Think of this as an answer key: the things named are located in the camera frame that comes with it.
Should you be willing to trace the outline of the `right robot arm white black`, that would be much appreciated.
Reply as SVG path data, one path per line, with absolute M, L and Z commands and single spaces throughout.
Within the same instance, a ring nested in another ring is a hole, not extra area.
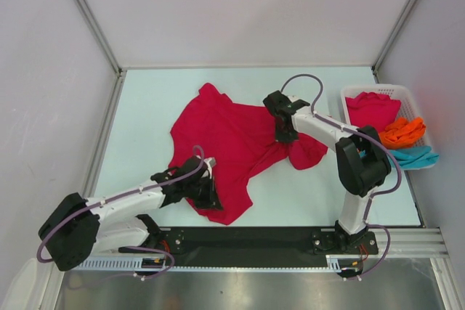
M 336 247 L 351 253 L 368 231 L 368 211 L 375 190 L 391 172 L 387 154 L 373 127 L 355 129 L 315 110 L 302 99 L 274 91 L 263 104 L 275 120 L 278 142 L 293 143 L 305 134 L 336 154 L 339 181 L 346 190 L 344 204 L 335 223 Z

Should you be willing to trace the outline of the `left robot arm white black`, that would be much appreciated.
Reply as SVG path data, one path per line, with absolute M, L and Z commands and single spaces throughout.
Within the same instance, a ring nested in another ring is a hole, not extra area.
M 66 272 L 102 252 L 157 253 L 165 240 L 150 216 L 153 211 L 182 200 L 200 210 L 223 209 L 215 165 L 215 158 L 192 156 L 180 167 L 153 174 L 147 182 L 114 196 L 67 195 L 38 231 L 37 260 Z

